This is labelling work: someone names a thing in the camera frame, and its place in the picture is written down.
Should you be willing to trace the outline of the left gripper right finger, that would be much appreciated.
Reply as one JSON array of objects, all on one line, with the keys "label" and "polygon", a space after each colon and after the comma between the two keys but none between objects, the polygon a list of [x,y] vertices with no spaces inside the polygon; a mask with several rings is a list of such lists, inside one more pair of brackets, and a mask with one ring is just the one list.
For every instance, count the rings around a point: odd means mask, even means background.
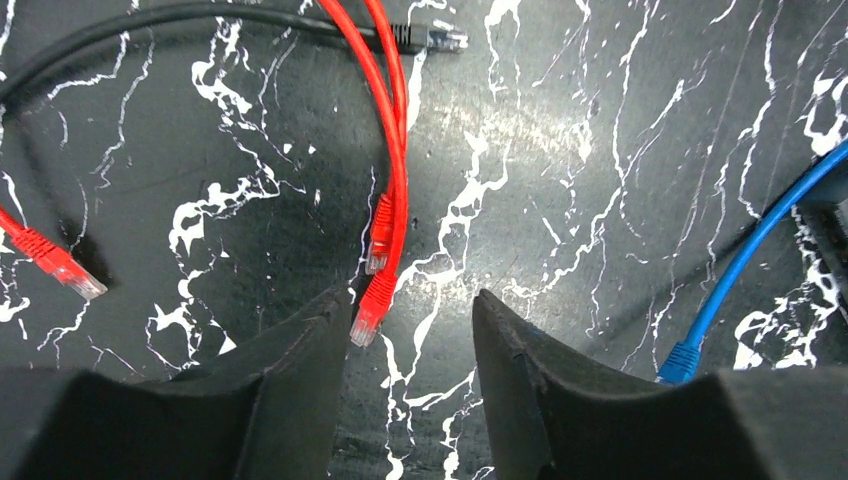
[{"label": "left gripper right finger", "polygon": [[721,370],[681,386],[597,362],[489,291],[473,339],[501,479],[843,479],[847,371]]}]

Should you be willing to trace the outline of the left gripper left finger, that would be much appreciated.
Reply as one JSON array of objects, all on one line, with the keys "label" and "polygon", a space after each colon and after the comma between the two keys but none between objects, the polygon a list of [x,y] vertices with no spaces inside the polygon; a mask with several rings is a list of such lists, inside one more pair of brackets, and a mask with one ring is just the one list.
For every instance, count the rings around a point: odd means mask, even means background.
[{"label": "left gripper left finger", "polygon": [[85,369],[1,373],[5,479],[324,479],[352,303],[330,288],[170,380]]}]

